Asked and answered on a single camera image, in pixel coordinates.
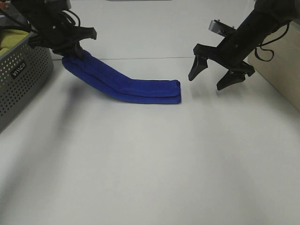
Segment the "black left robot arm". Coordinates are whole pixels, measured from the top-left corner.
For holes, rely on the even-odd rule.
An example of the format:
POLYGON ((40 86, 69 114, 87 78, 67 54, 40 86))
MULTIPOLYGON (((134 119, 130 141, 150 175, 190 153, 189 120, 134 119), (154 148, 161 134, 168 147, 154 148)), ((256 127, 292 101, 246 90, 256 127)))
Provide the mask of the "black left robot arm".
POLYGON ((63 57, 85 58, 80 41, 97 39, 93 27, 82 27, 69 0, 12 0, 12 5, 35 28, 31 47, 44 47, 63 57))

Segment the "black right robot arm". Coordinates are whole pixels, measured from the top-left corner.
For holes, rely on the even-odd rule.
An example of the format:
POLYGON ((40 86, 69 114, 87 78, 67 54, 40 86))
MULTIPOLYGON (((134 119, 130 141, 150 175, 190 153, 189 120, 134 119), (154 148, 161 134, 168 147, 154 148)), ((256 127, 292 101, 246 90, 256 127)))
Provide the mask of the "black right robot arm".
POLYGON ((244 59, 257 48, 262 48, 267 36, 283 26, 289 27, 290 22, 299 17, 298 0, 257 0, 252 12, 236 29, 212 20, 209 30, 223 36, 223 40, 216 47, 201 44, 194 47, 195 60, 188 79, 194 80, 208 68, 207 61, 212 60, 228 70, 217 83, 217 90, 245 81, 255 69, 244 59))

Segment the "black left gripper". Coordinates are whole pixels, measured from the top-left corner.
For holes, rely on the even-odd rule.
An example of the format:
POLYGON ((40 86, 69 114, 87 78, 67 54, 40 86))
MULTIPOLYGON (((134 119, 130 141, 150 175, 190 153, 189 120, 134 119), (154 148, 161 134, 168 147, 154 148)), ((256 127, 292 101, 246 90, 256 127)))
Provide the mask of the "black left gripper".
POLYGON ((79 16, 71 10, 54 13, 32 10, 28 13, 28 20, 37 30, 37 34, 30 38, 29 45, 52 49, 54 54, 63 57, 75 57, 83 61, 85 56, 79 41, 97 39, 96 30, 93 27, 80 27, 79 16))

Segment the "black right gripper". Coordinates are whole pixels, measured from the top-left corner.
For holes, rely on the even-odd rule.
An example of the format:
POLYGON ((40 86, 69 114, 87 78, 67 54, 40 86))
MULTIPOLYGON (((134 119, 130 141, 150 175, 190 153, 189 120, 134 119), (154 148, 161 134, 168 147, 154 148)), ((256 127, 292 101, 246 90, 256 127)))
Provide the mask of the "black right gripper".
POLYGON ((233 35, 225 37, 216 47, 196 44, 193 52, 195 58, 188 74, 189 81, 193 81, 208 68, 207 60, 212 60, 229 70, 217 83, 217 90, 242 83, 245 81, 245 74, 251 76, 255 72, 253 66, 244 62, 252 50, 236 40, 233 35))

